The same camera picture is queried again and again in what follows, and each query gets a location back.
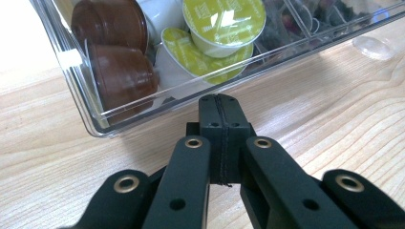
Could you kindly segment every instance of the wooden surface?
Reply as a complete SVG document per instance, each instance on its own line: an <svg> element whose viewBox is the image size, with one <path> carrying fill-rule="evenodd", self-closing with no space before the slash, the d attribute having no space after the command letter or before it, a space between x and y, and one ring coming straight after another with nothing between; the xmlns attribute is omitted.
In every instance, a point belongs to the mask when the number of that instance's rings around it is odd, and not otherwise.
<svg viewBox="0 0 405 229"><path fill-rule="evenodd" d="M43 28L26 10L32 24L10 30L35 32L23 44L10 38L2 48L12 54L1 54L0 228L69 226L109 175L164 166L185 122L198 120L197 106L112 139L89 136ZM404 27L402 19L369 34L395 48L388 61L348 41L224 93L240 101L258 135L278 140L310 175L355 171L404 207ZM208 228L250 227L239 187L211 186Z"/></svg>

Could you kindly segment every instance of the wood grain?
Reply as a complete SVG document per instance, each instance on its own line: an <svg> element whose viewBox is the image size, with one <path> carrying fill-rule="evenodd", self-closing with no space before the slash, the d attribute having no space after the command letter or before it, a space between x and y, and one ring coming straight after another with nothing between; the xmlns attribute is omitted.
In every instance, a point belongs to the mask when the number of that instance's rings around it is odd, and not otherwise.
<svg viewBox="0 0 405 229"><path fill-rule="evenodd" d="M369 35L403 42L404 25ZM348 41L223 93L240 101L258 135L280 141L310 175L355 171L405 207L404 56L399 47L394 58L373 60ZM106 177L157 171L185 122L198 120L192 103L118 137L91 137L62 71L49 65L0 73L0 228L76 223ZM208 228L251 228L238 185L211 187Z"/></svg>

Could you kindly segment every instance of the brown coffee capsule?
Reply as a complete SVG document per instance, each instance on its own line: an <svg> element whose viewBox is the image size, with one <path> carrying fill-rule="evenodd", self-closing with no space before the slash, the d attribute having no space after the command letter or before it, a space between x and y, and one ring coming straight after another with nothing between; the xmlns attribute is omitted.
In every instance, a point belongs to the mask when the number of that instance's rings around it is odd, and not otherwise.
<svg viewBox="0 0 405 229"><path fill-rule="evenodd" d="M84 49L85 39L98 45L125 46L146 52L146 18L137 1L82 0L75 5L72 32Z"/></svg>
<svg viewBox="0 0 405 229"><path fill-rule="evenodd" d="M159 78L154 73L150 61L140 50L90 44L89 55L104 111L126 105L157 91ZM110 124L116 124L152 105L152 101L146 101L108 120Z"/></svg>

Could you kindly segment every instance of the black linkage arm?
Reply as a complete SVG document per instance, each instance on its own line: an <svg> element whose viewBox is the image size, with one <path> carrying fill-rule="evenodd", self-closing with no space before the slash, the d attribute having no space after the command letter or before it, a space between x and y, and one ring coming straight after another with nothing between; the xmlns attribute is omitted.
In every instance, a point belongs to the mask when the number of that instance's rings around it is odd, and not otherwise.
<svg viewBox="0 0 405 229"><path fill-rule="evenodd" d="M205 228L209 184L232 183L254 228L405 228L405 212L362 176L307 175L277 141L256 136L235 98L207 95L199 108L167 167L110 176L71 228Z"/></svg>

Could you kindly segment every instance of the transparent box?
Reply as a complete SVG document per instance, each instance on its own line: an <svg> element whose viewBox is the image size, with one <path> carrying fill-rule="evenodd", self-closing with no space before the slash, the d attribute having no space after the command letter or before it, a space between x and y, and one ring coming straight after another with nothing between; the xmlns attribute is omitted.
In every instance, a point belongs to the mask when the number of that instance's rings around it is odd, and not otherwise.
<svg viewBox="0 0 405 229"><path fill-rule="evenodd" d="M186 43L188 56L197 59L194 68L209 64L194 73L176 59L176 46L168 51L169 45L182 43L163 35L169 31L165 27L176 27L181 32L172 30L170 35L193 40L182 21L182 0L31 2L93 136L117 135L203 94L243 83L405 15L404 1L263 0L258 5L264 7L266 22L251 48L245 48L248 55L190 55L195 47ZM168 16L155 21L165 10Z"/></svg>

